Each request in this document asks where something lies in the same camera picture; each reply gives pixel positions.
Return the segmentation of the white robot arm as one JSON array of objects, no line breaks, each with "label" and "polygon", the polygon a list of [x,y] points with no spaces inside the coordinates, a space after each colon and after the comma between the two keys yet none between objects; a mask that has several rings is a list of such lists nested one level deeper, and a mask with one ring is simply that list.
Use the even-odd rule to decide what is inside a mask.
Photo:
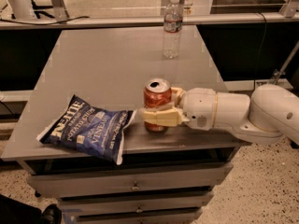
[{"label": "white robot arm", "polygon": [[285,135],[299,144],[299,97],[273,84],[258,87],[252,95],[194,88],[174,88],[167,105],[140,110],[150,124],[195,130],[221,130],[251,143],[274,144]]}]

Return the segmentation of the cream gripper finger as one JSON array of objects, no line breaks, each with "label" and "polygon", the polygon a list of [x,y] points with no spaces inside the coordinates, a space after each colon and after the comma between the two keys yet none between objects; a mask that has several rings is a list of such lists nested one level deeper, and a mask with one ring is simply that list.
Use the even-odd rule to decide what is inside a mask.
[{"label": "cream gripper finger", "polygon": [[172,92],[171,101],[172,101],[173,105],[179,106],[179,104],[183,98],[183,95],[185,94],[186,91],[179,87],[172,87],[171,92]]},{"label": "cream gripper finger", "polygon": [[141,118],[149,123],[166,127],[176,127],[190,120],[183,114],[183,110],[171,107],[166,110],[146,109],[139,110]]}]

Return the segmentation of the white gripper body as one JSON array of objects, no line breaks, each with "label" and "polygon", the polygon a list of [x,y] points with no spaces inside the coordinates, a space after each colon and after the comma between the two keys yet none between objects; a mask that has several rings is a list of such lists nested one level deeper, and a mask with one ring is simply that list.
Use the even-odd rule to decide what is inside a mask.
[{"label": "white gripper body", "polygon": [[179,103],[186,117],[184,123],[195,130],[208,131],[213,126],[217,93],[212,89],[194,88],[186,91]]}]

